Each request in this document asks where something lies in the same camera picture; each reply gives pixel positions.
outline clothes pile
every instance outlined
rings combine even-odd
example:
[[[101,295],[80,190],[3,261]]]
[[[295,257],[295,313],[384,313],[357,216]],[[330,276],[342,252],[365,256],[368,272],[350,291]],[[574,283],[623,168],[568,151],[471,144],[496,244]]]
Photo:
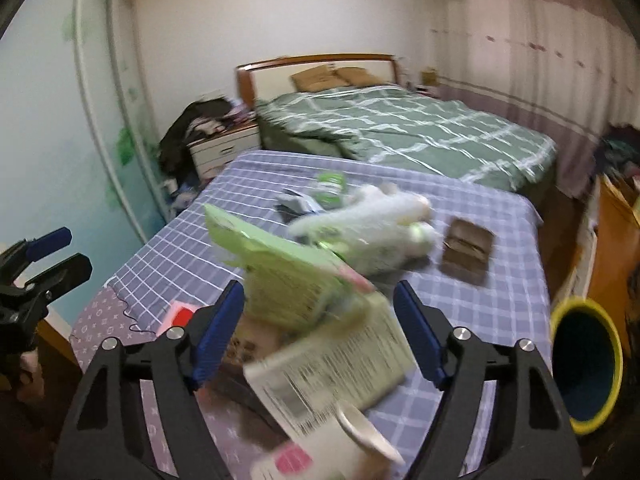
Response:
[[[238,99],[197,101],[187,106],[160,141],[160,168],[180,186],[195,176],[188,144],[216,136],[254,118],[254,112]]]

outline green plaid duvet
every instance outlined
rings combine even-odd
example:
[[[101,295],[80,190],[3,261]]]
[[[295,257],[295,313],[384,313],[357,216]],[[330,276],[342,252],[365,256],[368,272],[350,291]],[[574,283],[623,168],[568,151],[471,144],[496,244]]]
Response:
[[[398,86],[284,94],[258,100],[256,111],[290,136],[336,144],[355,160],[504,190],[541,180],[556,154],[543,134]]]

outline metal screw head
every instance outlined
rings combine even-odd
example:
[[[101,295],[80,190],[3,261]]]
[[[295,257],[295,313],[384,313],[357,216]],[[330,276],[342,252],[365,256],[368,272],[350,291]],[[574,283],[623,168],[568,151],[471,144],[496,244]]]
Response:
[[[518,341],[518,346],[525,352],[533,352],[536,348],[536,345],[534,345],[531,339],[520,339],[520,341]]]
[[[118,340],[114,337],[108,337],[102,342],[102,348],[105,350],[113,350],[118,346]]]
[[[166,331],[166,336],[169,339],[182,339],[184,335],[184,329],[181,326],[172,326]]]
[[[463,326],[457,326],[453,329],[453,337],[460,341],[466,341],[471,337],[471,330]]]

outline sliding wardrobe door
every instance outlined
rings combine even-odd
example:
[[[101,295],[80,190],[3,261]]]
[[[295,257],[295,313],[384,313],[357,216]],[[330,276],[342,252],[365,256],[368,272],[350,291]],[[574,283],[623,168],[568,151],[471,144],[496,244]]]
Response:
[[[136,147],[140,167],[165,220],[169,208],[164,200],[162,173],[158,165],[159,136],[151,113],[138,64],[136,29],[130,0],[110,0],[111,59],[120,105]]]
[[[92,139],[78,85],[74,0],[25,0],[0,38],[0,246],[67,226],[71,245],[29,266],[32,278],[74,253],[91,279],[50,307],[68,336],[102,284],[139,248]],[[0,468],[0,478],[5,478]]]
[[[75,11],[79,81],[92,136],[110,177],[109,206],[121,208],[146,242],[164,225],[164,217],[117,91],[110,0],[76,0]]]

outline blue gripper pad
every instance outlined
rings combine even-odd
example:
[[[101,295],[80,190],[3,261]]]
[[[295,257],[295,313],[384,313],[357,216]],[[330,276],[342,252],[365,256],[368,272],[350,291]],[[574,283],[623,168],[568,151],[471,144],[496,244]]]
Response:
[[[61,227],[35,240],[27,242],[27,260],[31,263],[59,251],[71,243],[71,231]]]
[[[424,319],[408,284],[399,282],[394,289],[394,310],[422,376],[439,388],[447,379],[442,368],[443,348]]]
[[[233,335],[244,309],[244,288],[234,282],[223,291],[216,315],[211,320],[195,349],[192,379],[198,387],[218,371],[226,346]]]

